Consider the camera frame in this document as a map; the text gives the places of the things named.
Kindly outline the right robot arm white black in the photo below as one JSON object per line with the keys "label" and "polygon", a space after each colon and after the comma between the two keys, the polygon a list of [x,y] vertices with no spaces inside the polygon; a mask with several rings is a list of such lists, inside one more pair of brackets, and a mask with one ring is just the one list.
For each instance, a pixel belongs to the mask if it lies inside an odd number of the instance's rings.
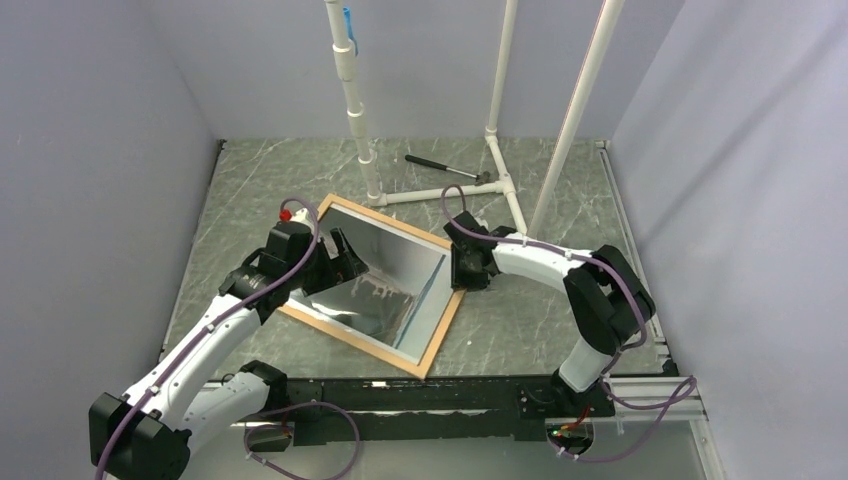
{"label": "right robot arm white black", "polygon": [[513,275],[567,296],[579,339],[554,374],[551,401],[560,413],[578,413],[614,360],[647,341],[656,305],[619,249],[575,250],[510,227],[489,231],[467,211],[450,218],[444,231],[451,240],[454,289],[479,291],[497,275]]}

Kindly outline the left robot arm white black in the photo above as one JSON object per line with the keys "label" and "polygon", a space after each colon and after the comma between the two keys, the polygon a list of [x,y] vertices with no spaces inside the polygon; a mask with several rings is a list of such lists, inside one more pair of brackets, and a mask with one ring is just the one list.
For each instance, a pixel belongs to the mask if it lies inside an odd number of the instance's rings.
{"label": "left robot arm white black", "polygon": [[207,311],[150,373],[123,394],[104,393],[89,409],[98,479],[177,479],[192,455],[246,417],[272,420],[297,410],[288,377],[261,361],[220,387],[204,386],[222,361],[283,306],[291,292],[323,292],[368,272],[344,233],[329,253],[316,224],[280,221],[264,247],[231,271]]}

